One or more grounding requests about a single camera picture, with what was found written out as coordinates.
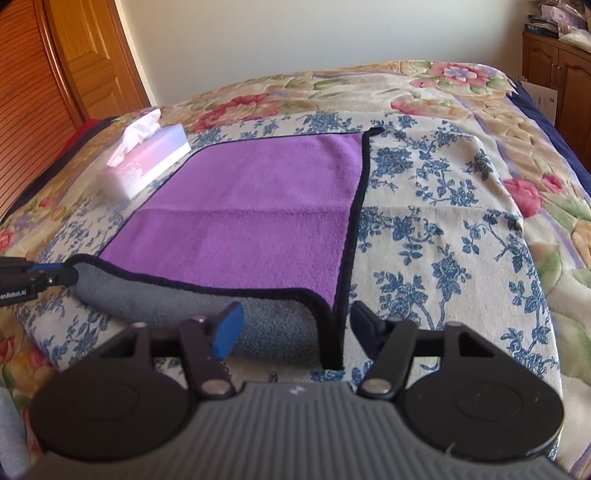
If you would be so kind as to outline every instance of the bed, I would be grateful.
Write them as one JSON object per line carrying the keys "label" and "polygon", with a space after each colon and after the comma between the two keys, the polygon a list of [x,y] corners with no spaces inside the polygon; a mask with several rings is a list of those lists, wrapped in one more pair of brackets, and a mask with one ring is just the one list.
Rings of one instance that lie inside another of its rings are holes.
{"label": "bed", "polygon": [[[363,180],[366,172],[365,182],[358,180],[357,228],[343,237],[352,253],[349,275],[344,281],[339,275],[336,289],[324,295],[336,298],[330,306],[343,317],[343,368],[231,358],[232,380],[359,385],[371,363],[345,325],[352,300],[421,328],[461,321],[563,394],[566,422],[553,455],[575,477],[591,473],[591,432],[582,419],[591,412],[591,204],[585,189],[591,182],[519,85],[483,65],[391,61],[262,77],[161,110],[163,125],[184,126],[189,155],[131,202],[104,202],[95,186],[106,161],[101,154],[145,111],[118,118],[79,145],[4,219],[0,252],[42,262],[104,257],[136,212],[180,178],[177,171],[189,171],[198,158],[205,164],[215,148],[274,139],[287,151],[286,139],[332,135],[359,145],[366,139],[367,169],[356,173]],[[362,139],[364,132],[371,134]],[[263,286],[285,287],[282,276],[275,277]],[[313,282],[290,281],[303,282],[292,287]],[[28,424],[30,399],[54,369],[73,365],[124,326],[61,289],[1,312],[2,378],[24,418],[33,460],[41,450]],[[414,378],[436,365],[416,365]],[[182,381],[177,359],[162,359],[157,367]]]}

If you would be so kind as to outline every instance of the gray ribbed plate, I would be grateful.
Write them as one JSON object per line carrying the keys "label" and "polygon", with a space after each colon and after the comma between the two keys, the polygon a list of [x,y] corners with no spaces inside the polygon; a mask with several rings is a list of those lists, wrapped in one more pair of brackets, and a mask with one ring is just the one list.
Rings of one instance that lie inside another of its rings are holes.
{"label": "gray ribbed plate", "polygon": [[421,443],[396,409],[344,383],[247,384],[203,404],[159,449],[116,463],[46,455],[25,480],[566,480],[547,458],[468,463]]}

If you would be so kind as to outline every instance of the cream wall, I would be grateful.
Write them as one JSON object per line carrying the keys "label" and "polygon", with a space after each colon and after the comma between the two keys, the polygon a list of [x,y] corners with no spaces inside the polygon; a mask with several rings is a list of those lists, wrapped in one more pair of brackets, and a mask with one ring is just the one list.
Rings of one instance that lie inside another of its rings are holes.
{"label": "cream wall", "polygon": [[515,76],[527,0],[116,0],[151,99],[266,74],[392,59]]}

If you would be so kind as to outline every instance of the door frame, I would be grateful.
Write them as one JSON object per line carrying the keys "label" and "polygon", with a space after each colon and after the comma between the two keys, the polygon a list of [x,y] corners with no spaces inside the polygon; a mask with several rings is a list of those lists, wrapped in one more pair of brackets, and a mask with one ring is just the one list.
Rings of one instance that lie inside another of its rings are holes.
{"label": "door frame", "polygon": [[[127,38],[125,37],[125,31],[123,30],[123,25],[121,24],[121,19],[119,18],[119,12],[117,10],[117,5],[115,0],[105,0],[107,8],[109,9],[109,14],[111,16],[111,21],[113,22],[113,26],[115,27],[115,33],[117,35],[117,40],[119,41],[119,45],[121,46],[121,50],[123,51],[123,57],[125,59],[125,63],[129,72],[131,74],[131,79],[134,83],[134,86],[138,92],[138,96],[141,100],[141,103],[144,108],[151,106],[151,102],[148,99],[148,95],[146,94],[144,84],[139,76],[137,66],[135,65],[135,60],[133,55],[131,54],[131,49],[129,48],[129,44],[127,43]],[[74,84],[74,80],[72,78],[72,74],[70,73],[70,69],[68,68],[68,64],[66,61],[66,56],[63,52],[61,44],[59,42],[57,33],[56,33],[56,25],[53,21],[53,14],[51,13],[51,5],[49,0],[35,0],[35,6],[39,5],[40,10],[43,10],[43,19],[41,23],[44,24],[44,28],[42,28],[42,37],[43,41],[46,45],[53,46],[52,54],[47,51],[48,57],[54,58],[56,69],[59,73],[56,75],[56,79],[58,79],[58,84],[60,85],[60,90],[63,89],[67,92],[67,98],[64,97],[66,101],[66,105],[72,106],[82,118],[82,121],[86,121],[90,119],[90,115],[88,111],[86,111],[86,107],[82,102],[82,98],[78,93],[78,89],[76,88],[76,84]]]}
{"label": "door frame", "polygon": [[64,67],[64,54],[61,50],[59,42],[55,42],[51,34],[51,19],[47,15],[47,11],[43,0],[34,0],[35,16],[37,17],[37,25],[39,33],[45,47],[47,61],[56,79],[57,87],[60,90],[61,97],[66,104],[72,123],[76,128],[80,128],[85,120],[88,120],[88,113],[82,104],[82,99],[78,95],[78,91],[74,86],[74,81],[70,75],[68,68]]}

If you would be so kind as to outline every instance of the wooden door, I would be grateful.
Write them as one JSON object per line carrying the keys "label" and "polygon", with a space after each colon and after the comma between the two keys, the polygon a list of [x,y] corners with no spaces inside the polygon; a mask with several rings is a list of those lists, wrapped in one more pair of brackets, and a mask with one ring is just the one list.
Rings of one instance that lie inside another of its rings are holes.
{"label": "wooden door", "polygon": [[591,61],[560,50],[556,128],[579,160],[591,169]]}
{"label": "wooden door", "polygon": [[82,124],[55,58],[41,0],[0,12],[0,216]]}
{"label": "wooden door", "polygon": [[43,0],[87,118],[149,106],[114,0]]}
{"label": "wooden door", "polygon": [[558,47],[536,38],[523,38],[523,76],[530,83],[556,89]]}

